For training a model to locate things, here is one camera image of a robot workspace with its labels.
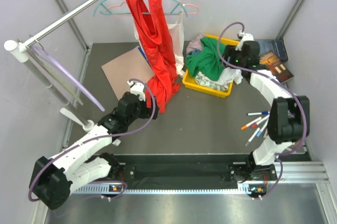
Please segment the metal clothes rail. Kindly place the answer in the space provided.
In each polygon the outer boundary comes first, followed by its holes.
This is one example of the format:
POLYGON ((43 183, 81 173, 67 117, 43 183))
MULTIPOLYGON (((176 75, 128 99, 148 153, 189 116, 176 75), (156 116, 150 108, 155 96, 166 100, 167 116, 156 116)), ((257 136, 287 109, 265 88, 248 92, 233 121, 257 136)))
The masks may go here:
POLYGON ((61 27, 63 24, 68 22, 70 19, 72 19, 73 17, 75 17, 76 15, 78 15, 79 13, 81 13, 82 11, 84 11, 85 9, 87 9, 88 7, 90 7, 91 5, 96 3, 97 1, 98 0, 87 0, 84 3, 82 3, 81 5, 74 8, 73 10, 68 11, 60 19, 51 23, 49 26, 45 27, 43 30, 41 30, 40 32, 38 32, 37 34, 35 34, 34 36, 29 38, 25 42, 20 43, 20 50, 22 52, 26 51, 28 47, 30 47, 33 44, 35 44, 36 42, 40 41, 42 38, 44 38, 45 36, 49 35, 54 30, 61 27))

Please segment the green tank top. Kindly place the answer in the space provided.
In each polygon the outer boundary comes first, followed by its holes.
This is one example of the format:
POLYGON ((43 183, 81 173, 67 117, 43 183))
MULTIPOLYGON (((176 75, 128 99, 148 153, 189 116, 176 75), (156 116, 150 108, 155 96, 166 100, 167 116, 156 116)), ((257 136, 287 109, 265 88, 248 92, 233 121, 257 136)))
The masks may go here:
POLYGON ((200 40, 203 49, 186 58, 187 69, 192 77, 201 72, 212 81, 217 81, 224 69, 217 52, 217 40, 203 37, 200 40))

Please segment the red tank top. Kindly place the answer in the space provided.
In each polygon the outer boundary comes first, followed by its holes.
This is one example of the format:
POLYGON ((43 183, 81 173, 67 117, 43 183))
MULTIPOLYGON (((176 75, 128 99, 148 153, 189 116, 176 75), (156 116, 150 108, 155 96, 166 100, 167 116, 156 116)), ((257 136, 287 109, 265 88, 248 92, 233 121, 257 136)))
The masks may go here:
POLYGON ((143 51, 154 76, 147 85, 156 97, 159 112, 166 112, 166 105, 178 92, 178 74, 175 66, 173 41, 166 23, 162 0, 125 0, 138 33, 143 51))

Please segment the clear plastic hanger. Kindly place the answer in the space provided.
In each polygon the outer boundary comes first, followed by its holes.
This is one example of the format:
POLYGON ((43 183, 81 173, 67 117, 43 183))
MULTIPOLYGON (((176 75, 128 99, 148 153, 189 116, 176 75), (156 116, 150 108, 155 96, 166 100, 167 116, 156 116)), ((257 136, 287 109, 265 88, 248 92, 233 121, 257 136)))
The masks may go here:
POLYGON ((18 57, 20 62, 23 63, 63 105, 68 106, 71 102, 57 89, 47 76, 51 77, 53 81, 63 87, 80 105, 84 104, 79 95, 53 70, 50 64, 41 61, 29 48, 24 52, 20 51, 20 43, 19 40, 18 57))

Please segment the red cap marker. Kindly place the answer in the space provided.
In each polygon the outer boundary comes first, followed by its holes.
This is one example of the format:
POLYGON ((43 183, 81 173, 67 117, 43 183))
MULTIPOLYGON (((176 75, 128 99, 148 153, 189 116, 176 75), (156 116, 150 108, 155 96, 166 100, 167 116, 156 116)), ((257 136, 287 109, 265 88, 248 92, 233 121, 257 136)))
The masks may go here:
POLYGON ((261 124, 261 123, 267 121, 268 118, 269 118, 269 116, 270 116, 270 115, 267 115, 267 116, 263 117, 262 119, 260 119, 260 120, 257 121, 256 123, 254 123, 251 127, 252 127, 252 128, 255 128, 255 127, 257 127, 259 124, 261 124))

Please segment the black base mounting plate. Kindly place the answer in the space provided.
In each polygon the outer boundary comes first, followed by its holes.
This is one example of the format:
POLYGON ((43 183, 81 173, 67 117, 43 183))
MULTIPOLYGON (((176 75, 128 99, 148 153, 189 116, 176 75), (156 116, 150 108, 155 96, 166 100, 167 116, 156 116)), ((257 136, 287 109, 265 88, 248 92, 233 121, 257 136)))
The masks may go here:
POLYGON ((275 166, 262 172, 246 169, 244 154, 103 154, 112 163, 104 180, 127 183, 128 189, 234 189, 255 181, 276 181, 275 166))

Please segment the orange cap marker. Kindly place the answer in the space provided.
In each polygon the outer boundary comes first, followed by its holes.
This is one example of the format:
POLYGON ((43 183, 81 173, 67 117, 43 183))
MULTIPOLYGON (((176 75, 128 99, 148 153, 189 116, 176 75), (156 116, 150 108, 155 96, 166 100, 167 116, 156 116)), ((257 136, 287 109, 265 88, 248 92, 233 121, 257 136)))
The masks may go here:
POLYGON ((262 117, 258 117, 258 118, 256 118, 256 119, 252 120, 251 122, 249 122, 249 123, 247 123, 246 125, 242 126, 242 127, 241 127, 241 130, 244 130, 244 129, 246 129, 246 128, 252 126, 253 124, 257 123, 257 122, 258 122, 259 120, 261 120, 261 119, 262 119, 262 117))

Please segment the lavender plastic hanger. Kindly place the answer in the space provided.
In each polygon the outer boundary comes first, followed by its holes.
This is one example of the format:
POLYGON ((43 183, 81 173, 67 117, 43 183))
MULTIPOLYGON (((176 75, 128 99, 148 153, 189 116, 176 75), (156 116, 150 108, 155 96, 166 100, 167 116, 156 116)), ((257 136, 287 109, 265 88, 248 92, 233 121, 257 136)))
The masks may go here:
POLYGON ((92 103, 94 103, 101 111, 105 111, 103 105, 85 88, 63 65, 61 65, 53 56, 47 53, 43 48, 33 45, 33 51, 46 58, 60 73, 64 74, 92 103))

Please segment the light blue cap marker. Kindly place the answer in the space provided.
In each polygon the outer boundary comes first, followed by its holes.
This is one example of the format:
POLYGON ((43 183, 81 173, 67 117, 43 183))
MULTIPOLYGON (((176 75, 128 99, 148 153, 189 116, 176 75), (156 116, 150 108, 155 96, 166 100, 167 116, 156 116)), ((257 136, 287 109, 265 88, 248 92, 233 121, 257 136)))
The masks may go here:
POLYGON ((264 132, 264 130, 266 129, 267 125, 268 125, 268 120, 265 121, 265 123, 263 124, 263 126, 260 128, 260 130, 257 132, 256 136, 260 137, 261 134, 264 132))

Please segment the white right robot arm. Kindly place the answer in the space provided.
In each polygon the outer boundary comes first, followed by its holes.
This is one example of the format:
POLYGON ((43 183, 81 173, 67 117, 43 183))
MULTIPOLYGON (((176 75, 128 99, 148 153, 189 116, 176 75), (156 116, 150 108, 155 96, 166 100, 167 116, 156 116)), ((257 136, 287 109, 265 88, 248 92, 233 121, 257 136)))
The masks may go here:
POLYGON ((287 148, 303 143, 310 132, 310 101, 282 85, 267 66, 259 64, 257 42, 246 40, 241 49, 227 45, 220 49, 222 63, 240 70, 270 104, 267 137, 246 159, 246 174, 253 180, 264 175, 276 159, 291 154, 287 148))

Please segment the blue hardcover book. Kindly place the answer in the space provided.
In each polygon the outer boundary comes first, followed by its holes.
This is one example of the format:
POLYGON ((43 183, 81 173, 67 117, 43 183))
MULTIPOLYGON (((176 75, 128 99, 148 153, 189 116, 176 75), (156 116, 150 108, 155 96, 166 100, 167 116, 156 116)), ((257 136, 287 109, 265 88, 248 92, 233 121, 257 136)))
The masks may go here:
POLYGON ((289 60, 283 39, 257 39, 260 45, 260 56, 267 52, 273 52, 282 62, 289 60))

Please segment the brown cardboard sheet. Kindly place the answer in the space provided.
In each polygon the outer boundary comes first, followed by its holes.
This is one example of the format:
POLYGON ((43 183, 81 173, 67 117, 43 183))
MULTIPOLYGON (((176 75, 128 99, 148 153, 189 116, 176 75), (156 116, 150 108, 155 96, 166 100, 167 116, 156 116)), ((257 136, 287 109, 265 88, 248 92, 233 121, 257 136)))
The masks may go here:
POLYGON ((147 83, 154 76, 138 46, 104 64, 102 70, 117 99, 130 90, 127 81, 131 78, 147 83))

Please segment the pink garment in bin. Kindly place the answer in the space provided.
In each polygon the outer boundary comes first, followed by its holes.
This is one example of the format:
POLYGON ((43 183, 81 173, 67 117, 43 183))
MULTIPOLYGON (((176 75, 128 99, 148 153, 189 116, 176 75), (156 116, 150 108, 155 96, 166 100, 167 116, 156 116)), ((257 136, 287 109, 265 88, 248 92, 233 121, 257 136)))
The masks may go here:
POLYGON ((203 45, 201 43, 201 39, 204 38, 206 35, 205 34, 199 34, 196 36, 195 39, 189 42, 187 48, 186 48, 186 54, 190 55, 194 50, 203 50, 203 45))

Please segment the yellow plastic bin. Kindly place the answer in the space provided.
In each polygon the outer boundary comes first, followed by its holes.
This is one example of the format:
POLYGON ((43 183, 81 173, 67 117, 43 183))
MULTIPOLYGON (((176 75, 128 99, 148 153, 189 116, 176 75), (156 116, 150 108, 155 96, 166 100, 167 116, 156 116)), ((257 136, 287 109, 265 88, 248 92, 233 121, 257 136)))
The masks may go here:
POLYGON ((223 66, 216 50, 218 37, 201 34, 186 48, 186 71, 183 84, 186 88, 225 98, 233 84, 240 84, 240 70, 223 66))

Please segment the teal plastic hanger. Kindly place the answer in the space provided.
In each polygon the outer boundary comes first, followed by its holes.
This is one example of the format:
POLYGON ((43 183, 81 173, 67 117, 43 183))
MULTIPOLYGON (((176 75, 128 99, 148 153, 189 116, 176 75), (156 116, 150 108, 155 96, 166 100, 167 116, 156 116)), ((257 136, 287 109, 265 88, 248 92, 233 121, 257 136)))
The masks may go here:
MULTIPOLYGON (((100 0, 97 3, 97 6, 93 10, 93 17, 97 16, 98 14, 103 16, 131 16, 131 10, 121 10, 117 11, 115 8, 123 7, 127 5, 126 0, 122 0, 121 3, 108 6, 108 2, 112 0, 100 0)), ((172 6, 171 10, 164 11, 165 15, 181 15, 184 14, 186 17, 189 16, 188 11, 186 10, 185 5, 179 0, 163 0, 164 3, 169 2, 172 6)))

